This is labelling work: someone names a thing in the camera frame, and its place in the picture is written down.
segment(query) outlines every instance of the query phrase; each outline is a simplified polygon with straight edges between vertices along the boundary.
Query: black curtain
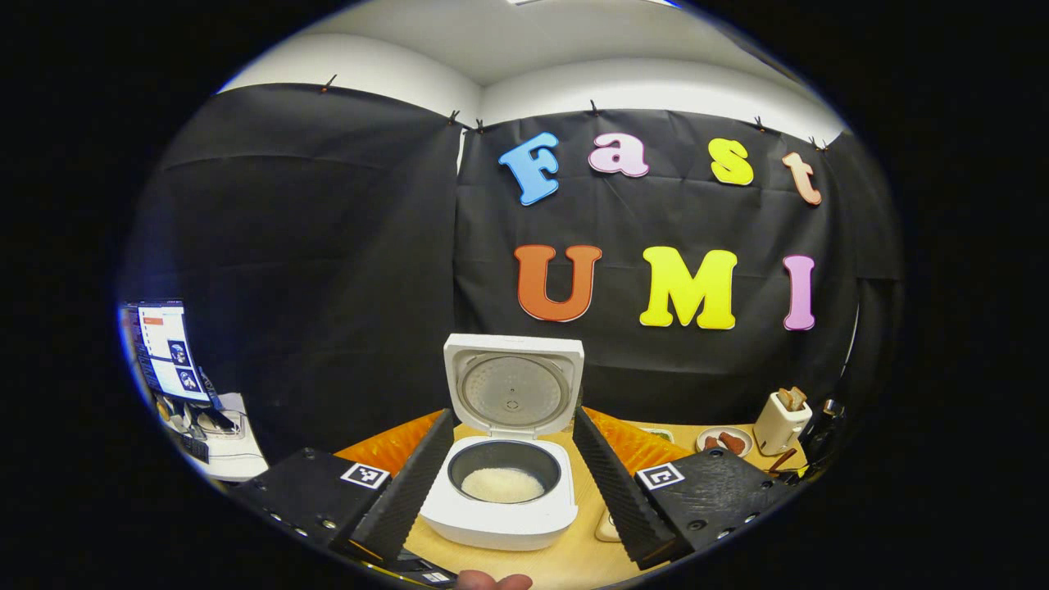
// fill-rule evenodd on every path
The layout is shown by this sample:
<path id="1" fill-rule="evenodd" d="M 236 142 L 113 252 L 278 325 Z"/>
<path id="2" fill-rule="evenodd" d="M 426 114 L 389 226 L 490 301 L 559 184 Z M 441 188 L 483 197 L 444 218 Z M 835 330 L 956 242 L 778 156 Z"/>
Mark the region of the black curtain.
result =
<path id="1" fill-rule="evenodd" d="M 880 358 L 871 365 L 858 359 L 882 354 L 864 346 L 880 346 L 876 339 L 892 333 L 898 321 L 899 235 L 887 190 L 870 184 L 878 173 L 871 162 L 861 162 L 865 154 L 851 136 L 817 150 L 808 141 L 752 124 L 663 110 L 551 114 L 483 131 L 468 133 L 456 193 L 456 325 L 467 332 L 582 340 L 583 403 L 635 420 L 750 422 L 770 392 L 797 385 L 817 406 L 842 386 L 854 330 L 870 340 L 857 343 L 849 359 L 864 370 L 850 386 L 862 389 L 871 384 L 865 379 L 883 367 Z M 524 207 L 513 172 L 497 161 L 543 131 L 559 140 L 551 149 L 559 169 L 547 175 L 560 186 Z M 606 132 L 643 142 L 647 175 L 590 167 L 594 139 Z M 746 147 L 754 170 L 750 185 L 715 180 L 707 150 L 715 138 Z M 790 152 L 812 166 L 820 205 L 811 206 L 798 194 L 782 161 Z M 593 300 L 582 317 L 541 321 L 520 309 L 514 250 L 529 244 L 557 251 L 548 274 L 548 296 L 555 301 L 568 298 L 572 288 L 565 249 L 590 245 L 602 250 Z M 884 245 L 887 255 L 879 257 L 871 244 Z M 694 320 L 682 326 L 677 317 L 667 328 L 640 323 L 651 279 L 642 252 L 652 246 L 678 249 L 692 273 L 710 250 L 736 254 L 732 330 L 703 330 Z M 790 303 L 787 255 L 815 260 L 816 323 L 810 331 L 784 328 Z M 676 314 L 672 304 L 668 310 Z"/>
<path id="2" fill-rule="evenodd" d="M 185 300 L 194 355 L 271 462 L 448 405 L 462 126 L 384 97 L 214 96 L 142 197 L 124 299 Z"/>

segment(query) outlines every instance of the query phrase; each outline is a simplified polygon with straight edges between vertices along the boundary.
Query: white ceiling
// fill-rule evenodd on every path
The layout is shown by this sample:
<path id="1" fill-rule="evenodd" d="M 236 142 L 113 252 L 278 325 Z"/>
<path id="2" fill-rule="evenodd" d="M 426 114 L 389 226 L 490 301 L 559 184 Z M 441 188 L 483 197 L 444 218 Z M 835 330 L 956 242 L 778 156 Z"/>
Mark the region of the white ceiling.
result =
<path id="1" fill-rule="evenodd" d="M 655 58 L 723 66 L 818 100 L 710 23 L 644 0 L 371 0 L 300 35 L 321 33 L 400 45 L 480 86 L 570 63 Z"/>

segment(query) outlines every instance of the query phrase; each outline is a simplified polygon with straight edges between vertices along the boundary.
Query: hand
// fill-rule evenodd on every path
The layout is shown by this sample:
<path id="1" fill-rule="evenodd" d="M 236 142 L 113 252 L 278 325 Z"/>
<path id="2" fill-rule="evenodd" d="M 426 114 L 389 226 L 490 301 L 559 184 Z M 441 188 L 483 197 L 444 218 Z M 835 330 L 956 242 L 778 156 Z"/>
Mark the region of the hand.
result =
<path id="1" fill-rule="evenodd" d="M 529 590 L 532 578 L 515 573 L 495 582 L 495 578 L 483 571 L 465 569 L 459 572 L 455 590 Z"/>

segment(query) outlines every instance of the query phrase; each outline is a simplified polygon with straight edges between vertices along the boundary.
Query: black inner pot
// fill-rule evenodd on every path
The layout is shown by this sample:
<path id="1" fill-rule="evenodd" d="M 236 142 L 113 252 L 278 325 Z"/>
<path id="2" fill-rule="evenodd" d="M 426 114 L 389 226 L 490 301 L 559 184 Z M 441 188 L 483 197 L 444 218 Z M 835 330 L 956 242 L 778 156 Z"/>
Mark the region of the black inner pot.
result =
<path id="1" fill-rule="evenodd" d="M 463 480 L 477 469 L 489 467 L 519 469 L 539 480 L 542 493 L 526 502 L 547 496 L 561 480 L 561 466 L 554 456 L 538 446 L 519 441 L 486 441 L 466 447 L 449 462 L 448 478 L 461 493 L 474 498 L 463 491 Z"/>

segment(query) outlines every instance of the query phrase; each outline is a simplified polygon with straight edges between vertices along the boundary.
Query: foam letter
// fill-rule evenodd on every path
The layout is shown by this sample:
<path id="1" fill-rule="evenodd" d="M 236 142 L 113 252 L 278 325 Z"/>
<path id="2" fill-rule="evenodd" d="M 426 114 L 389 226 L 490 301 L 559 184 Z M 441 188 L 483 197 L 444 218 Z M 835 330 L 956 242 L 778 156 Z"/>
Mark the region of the foam letter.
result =
<path id="1" fill-rule="evenodd" d="M 735 326 L 732 316 L 735 254 L 727 250 L 707 252 L 694 277 L 688 273 L 688 267 L 675 248 L 655 246 L 645 249 L 643 256 L 652 267 L 648 310 L 641 314 L 643 325 L 665 326 L 673 322 L 673 316 L 667 311 L 669 297 L 682 325 L 688 325 L 703 302 L 703 313 L 695 320 L 700 328 L 731 330 Z"/>
<path id="2" fill-rule="evenodd" d="M 616 143 L 619 147 L 607 147 Z M 587 161 L 591 163 L 591 168 L 598 172 L 622 172 L 635 178 L 648 173 L 648 165 L 645 164 L 645 145 L 634 135 L 603 133 L 594 138 L 594 145 L 601 149 L 592 151 Z"/>
<path id="3" fill-rule="evenodd" d="M 787 330 L 812 330 L 812 269 L 816 264 L 808 256 L 787 256 L 784 266 L 790 273 L 790 313 L 784 318 Z"/>
<path id="4" fill-rule="evenodd" d="M 812 188 L 812 181 L 809 180 L 809 176 L 812 175 L 812 166 L 801 162 L 801 156 L 795 151 L 784 156 L 784 164 L 790 168 L 791 174 L 794 175 L 794 186 L 797 187 L 801 198 L 809 205 L 819 205 L 823 197 L 818 190 Z"/>
<path id="5" fill-rule="evenodd" d="M 521 187 L 521 205 L 532 205 L 557 190 L 557 181 L 541 172 L 557 172 L 557 159 L 544 149 L 556 145 L 557 138 L 553 133 L 542 132 L 499 156 L 499 164 L 510 167 Z M 536 150 L 534 159 L 532 150 Z"/>
<path id="6" fill-rule="evenodd" d="M 754 169 L 744 160 L 747 148 L 735 140 L 710 140 L 707 146 L 710 157 L 710 170 L 714 176 L 728 185 L 749 185 L 754 180 Z"/>
<path id="7" fill-rule="evenodd" d="M 547 321 L 572 321 L 590 309 L 594 294 L 594 264 L 601 250 L 593 246 L 573 246 L 564 251 L 572 260 L 572 296 L 564 302 L 547 297 L 547 264 L 557 251 L 549 246 L 521 246 L 514 251 L 520 261 L 517 275 L 517 301 L 524 313 Z"/>

